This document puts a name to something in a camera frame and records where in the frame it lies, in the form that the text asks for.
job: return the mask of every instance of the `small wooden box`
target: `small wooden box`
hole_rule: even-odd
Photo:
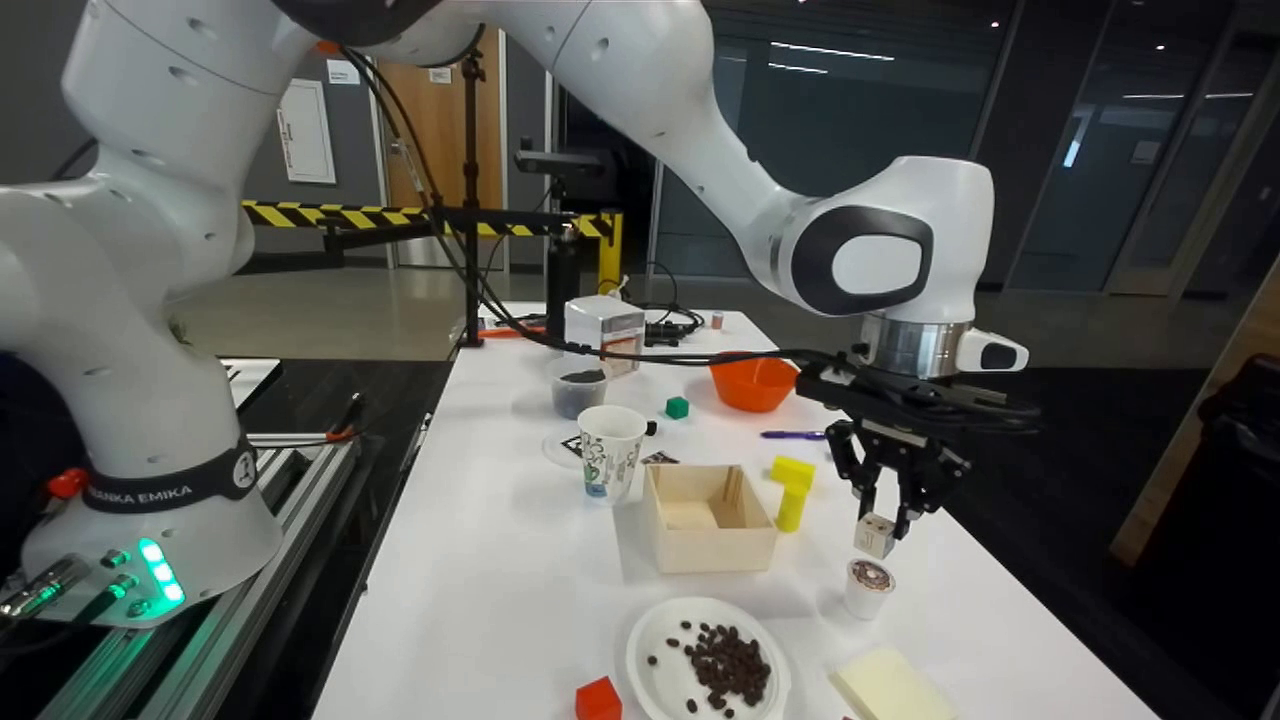
[[[660,571],[764,571],[774,527],[737,462],[652,462],[648,535]]]

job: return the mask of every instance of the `orange bowl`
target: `orange bowl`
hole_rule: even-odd
[[[713,365],[720,404],[741,412],[774,412],[790,395],[795,376],[786,359],[770,356]]]

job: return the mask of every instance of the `red block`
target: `red block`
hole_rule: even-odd
[[[577,720],[622,720],[622,699],[607,676],[577,686]]]

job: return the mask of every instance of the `white table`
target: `white table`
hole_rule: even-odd
[[[727,317],[687,348],[766,338]],[[550,415],[545,372],[549,353],[523,338],[461,353],[314,714],[572,720],[572,691],[595,676],[626,699],[619,647],[632,621],[687,593],[746,608],[783,642],[790,720],[852,714],[829,672],[879,642],[901,647],[966,720],[1153,714],[946,511],[923,515],[888,554],[901,587],[879,617],[835,623],[825,608],[852,558],[852,490],[818,444],[759,439],[759,426],[825,426],[832,415],[795,395],[770,415],[727,412],[697,368],[641,368],[610,389],[652,415],[676,390],[690,400],[687,420],[660,420],[652,447],[753,475],[774,453],[825,467],[770,571],[654,577],[634,547],[634,511],[585,499],[578,473],[557,453],[572,425]]]

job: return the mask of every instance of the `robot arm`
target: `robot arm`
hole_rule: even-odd
[[[966,326],[993,235],[987,168],[902,155],[829,198],[778,188],[715,106],[715,39],[697,0],[440,0],[370,55],[433,64],[481,23],[503,26],[578,102],[667,162],[766,292],[818,317],[868,317],[873,365],[919,380],[1029,365],[1019,342]]]
[[[172,338],[166,298],[247,261],[239,184],[314,36],[440,64],[481,23],[664,160],[764,287],[829,317],[873,312],[873,365],[919,380],[1025,365],[966,326],[987,172],[909,155],[829,198],[778,188],[715,106],[697,0],[89,0],[65,92],[101,162],[0,188],[0,348],[59,389],[94,467],[84,499],[31,533],[31,577],[65,554],[120,558],[137,593],[104,623],[153,627],[271,558],[281,533],[224,376]]]

